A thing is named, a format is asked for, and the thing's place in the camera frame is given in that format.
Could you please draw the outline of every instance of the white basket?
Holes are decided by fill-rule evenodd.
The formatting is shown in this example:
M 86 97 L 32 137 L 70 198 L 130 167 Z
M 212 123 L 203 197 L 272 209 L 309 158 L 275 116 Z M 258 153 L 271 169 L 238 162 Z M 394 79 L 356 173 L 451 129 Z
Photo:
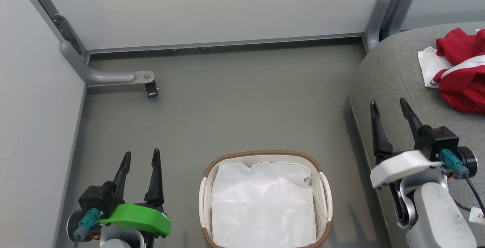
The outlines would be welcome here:
M 199 218 L 202 226 L 202 234 L 208 247 L 220 248 L 213 240 L 212 234 L 212 187 L 219 169 L 219 164 L 223 162 L 241 162 L 245 165 L 268 162 L 298 163 L 307 167 L 311 172 L 310 186 L 313 193 L 313 204 L 315 207 L 315 226 L 317 241 L 305 248 L 317 248 L 322 246 L 330 234 L 332 226 L 332 194 L 330 192 L 329 181 L 322 172 L 320 165 L 310 155 L 297 151 L 286 150 L 259 150 L 232 153 L 221 156 L 207 167 L 204 178 L 200 183 L 199 189 Z

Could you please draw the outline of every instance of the red fabric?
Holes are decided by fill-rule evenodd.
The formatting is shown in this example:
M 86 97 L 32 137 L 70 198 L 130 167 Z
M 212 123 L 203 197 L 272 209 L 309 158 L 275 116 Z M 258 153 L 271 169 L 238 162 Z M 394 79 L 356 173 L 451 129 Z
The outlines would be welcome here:
M 444 38 L 436 40 L 436 54 L 445 56 L 452 65 L 458 65 L 475 56 L 485 55 L 485 29 L 476 36 L 454 29 Z M 439 93 L 452 107 L 462 113 L 485 114 L 485 65 L 455 70 L 444 77 L 445 71 L 436 74 Z

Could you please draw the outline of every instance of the basket handle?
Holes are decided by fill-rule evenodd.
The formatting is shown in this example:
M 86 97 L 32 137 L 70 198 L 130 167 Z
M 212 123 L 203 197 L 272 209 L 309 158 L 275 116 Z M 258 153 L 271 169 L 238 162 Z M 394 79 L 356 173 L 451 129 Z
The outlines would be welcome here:
M 330 190 L 330 184 L 327 177 L 323 172 L 318 173 L 320 175 L 320 188 L 322 195 L 325 195 L 326 206 L 324 206 L 324 211 L 327 215 L 327 221 L 332 221 L 333 216 L 333 203 L 332 203 L 332 191 Z
M 200 182 L 200 188 L 199 188 L 199 219 L 200 219 L 200 225 L 205 228 L 206 227 L 206 181 L 207 178 L 204 177 L 202 181 Z

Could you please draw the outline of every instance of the gray fabric surface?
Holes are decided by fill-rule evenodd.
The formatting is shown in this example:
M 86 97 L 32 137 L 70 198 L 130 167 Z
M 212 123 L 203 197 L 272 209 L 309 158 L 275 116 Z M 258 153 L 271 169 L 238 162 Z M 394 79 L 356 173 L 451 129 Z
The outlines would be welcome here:
M 357 126 L 361 135 L 369 168 L 375 166 L 372 153 L 371 117 L 369 104 L 375 100 L 381 111 L 381 122 L 394 150 L 410 150 L 414 141 L 409 124 L 402 116 L 399 98 L 405 97 L 423 124 L 447 126 L 460 137 L 460 145 L 468 146 L 485 162 L 485 116 L 466 115 L 453 110 L 437 89 L 424 87 L 418 51 L 436 47 L 436 39 L 455 28 L 467 34 L 485 28 L 485 22 L 440 25 L 402 32 L 382 41 L 363 60 L 350 91 Z M 485 199 L 485 167 L 471 179 Z M 465 206 L 478 207 L 468 185 L 463 180 L 449 181 L 450 194 Z M 378 192 L 390 239 L 394 248 L 407 248 L 406 231 L 397 225 L 394 203 L 388 188 Z M 468 213 L 462 211 L 468 220 Z M 485 246 L 485 226 L 469 224 L 479 246 Z

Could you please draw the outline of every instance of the clothing label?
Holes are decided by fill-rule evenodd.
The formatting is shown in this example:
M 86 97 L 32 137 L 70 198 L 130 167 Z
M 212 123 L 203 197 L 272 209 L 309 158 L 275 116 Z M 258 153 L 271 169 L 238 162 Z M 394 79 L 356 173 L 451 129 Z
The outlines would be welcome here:
M 437 49 L 429 46 L 428 48 L 424 49 L 423 52 L 426 52 L 428 54 L 433 54 L 433 55 L 436 55 L 436 51 L 438 51 Z
M 485 225 L 485 215 L 480 208 L 472 207 L 468 221 Z

